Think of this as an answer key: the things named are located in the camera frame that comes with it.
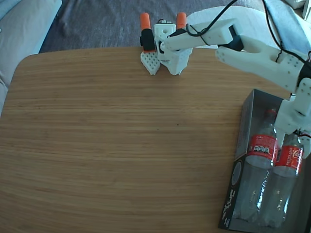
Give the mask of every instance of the box packaging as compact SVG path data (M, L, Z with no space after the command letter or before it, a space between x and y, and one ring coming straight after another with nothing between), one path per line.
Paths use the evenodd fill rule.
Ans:
M268 93L253 90L243 104L241 126L232 174L229 180L228 191L218 225L221 229L247 233L310 232L311 182L308 177L311 177L311 156L303 160L301 173L296 180L293 193L287 206L285 221L280 228L265 230L263 227L259 227L256 223L249 223L245 220L234 219L232 217L239 193L241 176L243 173L250 138L258 131L260 125L264 121L264 112L267 109L276 109L278 111L282 100L283 99Z

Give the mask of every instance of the white robotic arm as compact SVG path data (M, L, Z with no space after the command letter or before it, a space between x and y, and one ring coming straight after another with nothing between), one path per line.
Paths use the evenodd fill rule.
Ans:
M200 32L209 24L193 25L189 28L190 33ZM160 64L165 65L171 74L180 74L187 66L192 48L218 45L216 57L219 61L257 74L295 94L290 100L283 100L276 118L280 146L285 134L311 132L311 69L305 63L277 48L241 35L242 28L236 19L219 20L208 32L197 37L186 32L182 27L185 22L177 25L176 30L175 24L161 20L154 26L154 41L151 43L155 45L155 51L145 50L141 54L141 61L151 74L156 74ZM304 156L307 157L311 150L310 138L304 136L302 142Z

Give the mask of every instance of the bottle label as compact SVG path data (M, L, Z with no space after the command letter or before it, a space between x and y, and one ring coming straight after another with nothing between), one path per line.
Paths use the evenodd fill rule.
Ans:
M247 156L262 156L275 162L278 152L277 139L265 134L253 135L249 144Z
M283 146L282 151L277 157L276 166L287 166L297 170L301 170L301 162L303 150L294 146Z

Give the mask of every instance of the coca-cola bottle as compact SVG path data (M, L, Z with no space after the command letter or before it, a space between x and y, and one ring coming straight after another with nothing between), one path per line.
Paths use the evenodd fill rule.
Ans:
M250 222L258 218L257 203L262 194L262 187L267 182L269 169L273 167L278 152L275 119L276 111L266 110L263 124L251 137L233 218Z
M285 220L287 206L301 170L303 145L296 134L287 136L272 169L262 197L259 224L279 228Z

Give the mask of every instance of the black wire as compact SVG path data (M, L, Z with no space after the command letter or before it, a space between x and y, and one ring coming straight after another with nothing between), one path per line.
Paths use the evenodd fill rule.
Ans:
M217 22L217 20L228 10L228 8L233 5L234 3L236 3L238 0L233 0L231 1L227 6L224 7L224 9L213 19L213 21L203 30L201 30L200 32L197 32L197 34L191 33L189 31L189 24L186 24L186 31L189 35L194 36L194 37L199 37L204 35L205 33L208 32L208 30Z
M192 29L194 29L197 33L198 33L198 31L192 26L192 25L190 25L190 27L192 27ZM203 42L206 44L206 45L208 45L208 46L210 46L206 41L205 41L205 39L201 36L201 39L203 40Z
M188 35L190 36L194 36L194 37L201 37L208 32L208 30L217 22L217 20L229 9L230 6L232 6L234 3L236 3L238 0L233 0L231 1L227 6L224 7L224 9L213 19L213 21L204 29L202 29L200 32L198 32L196 29L194 29L193 26L189 25L189 24L186 24L186 32L188 33ZM264 0L261 0L262 3L263 3L263 7L264 7L264 10L265 10L265 14L266 14L266 21L267 21L267 24L268 24L268 28L269 28L269 31L270 31L270 34L274 40L274 42L276 43L276 45L279 47L279 49L281 50L280 53L283 52L286 52L294 57L296 57L299 61L301 61L303 64L307 65L310 69L311 69L311 65L305 61L302 57L300 57L298 54L294 53L294 52L291 52L289 50L286 50L284 49L282 43L279 44L279 42L277 41L276 39L276 36L274 35L274 32L272 30L272 27L271 27L271 24L270 24L270 20L269 20L269 11L268 11L268 8L267 8L267 5L266 5L266 2ZM189 26L191 26L195 31L196 33L191 33L190 30L189 30Z
M280 58L280 55L282 54L282 52L283 52L283 49L281 49L280 52L278 53L277 58L276 58L276 62L277 62L278 59Z

